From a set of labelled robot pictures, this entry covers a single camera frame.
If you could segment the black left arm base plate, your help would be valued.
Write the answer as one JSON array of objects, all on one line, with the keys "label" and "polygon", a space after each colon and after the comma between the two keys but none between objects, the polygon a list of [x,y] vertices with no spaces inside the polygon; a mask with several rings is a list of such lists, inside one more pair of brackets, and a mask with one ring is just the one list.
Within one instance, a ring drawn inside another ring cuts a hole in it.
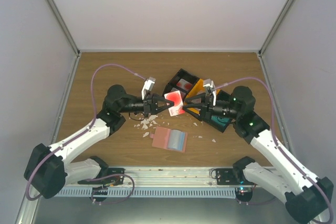
[{"label": "black left arm base plate", "polygon": [[80,180],[77,183],[79,185],[104,185],[104,186],[116,186],[123,184],[124,168],[107,168],[99,172],[94,179]]}]

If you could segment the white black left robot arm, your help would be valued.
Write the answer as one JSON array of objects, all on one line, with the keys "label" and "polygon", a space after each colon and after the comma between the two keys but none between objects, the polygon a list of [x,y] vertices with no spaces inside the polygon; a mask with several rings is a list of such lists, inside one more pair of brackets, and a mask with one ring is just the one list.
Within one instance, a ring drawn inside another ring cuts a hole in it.
[{"label": "white black left robot arm", "polygon": [[[124,87],[112,85],[103,101],[101,111],[91,122],[73,135],[46,146],[34,147],[24,172],[27,180],[25,196],[33,201],[42,196],[46,199],[57,195],[64,186],[77,182],[108,184],[111,181],[109,166],[93,156],[82,162],[74,162],[85,150],[118,131],[125,123],[123,113],[156,115],[174,106],[174,102],[158,94],[146,92],[136,97],[127,94]],[[29,194],[31,187],[38,196]]]}]

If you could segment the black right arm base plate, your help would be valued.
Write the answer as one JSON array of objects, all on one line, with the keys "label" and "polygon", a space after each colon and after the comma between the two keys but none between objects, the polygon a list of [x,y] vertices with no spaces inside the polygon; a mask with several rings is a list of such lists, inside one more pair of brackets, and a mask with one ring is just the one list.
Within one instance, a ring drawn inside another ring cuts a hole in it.
[{"label": "black right arm base plate", "polygon": [[242,170],[233,168],[212,168],[209,175],[212,179],[216,180],[217,185],[255,186],[255,183],[245,178]]}]

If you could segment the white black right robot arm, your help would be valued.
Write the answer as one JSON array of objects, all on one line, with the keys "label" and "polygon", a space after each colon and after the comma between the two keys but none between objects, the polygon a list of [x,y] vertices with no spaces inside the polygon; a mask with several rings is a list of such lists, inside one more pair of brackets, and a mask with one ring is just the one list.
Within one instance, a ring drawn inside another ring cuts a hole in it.
[{"label": "white black right robot arm", "polygon": [[246,86],[237,86],[225,100],[217,100],[209,87],[204,93],[184,100],[183,109],[200,121],[212,117],[233,120],[236,134],[260,152],[279,175],[263,168],[250,157],[233,165],[233,180],[254,183],[280,200],[298,223],[318,223],[316,217],[331,209],[334,185],[319,178],[300,163],[277,139],[271,127],[254,111],[256,99]]}]

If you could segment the red white credit card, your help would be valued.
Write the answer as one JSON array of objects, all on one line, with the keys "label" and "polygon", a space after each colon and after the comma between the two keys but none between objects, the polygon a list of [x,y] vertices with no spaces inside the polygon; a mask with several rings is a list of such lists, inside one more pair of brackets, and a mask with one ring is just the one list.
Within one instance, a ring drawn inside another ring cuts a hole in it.
[{"label": "red white credit card", "polygon": [[165,94],[164,97],[174,103],[174,105],[168,109],[170,116],[178,116],[185,113],[185,111],[183,110],[183,100],[181,92],[179,90],[169,92]]}]

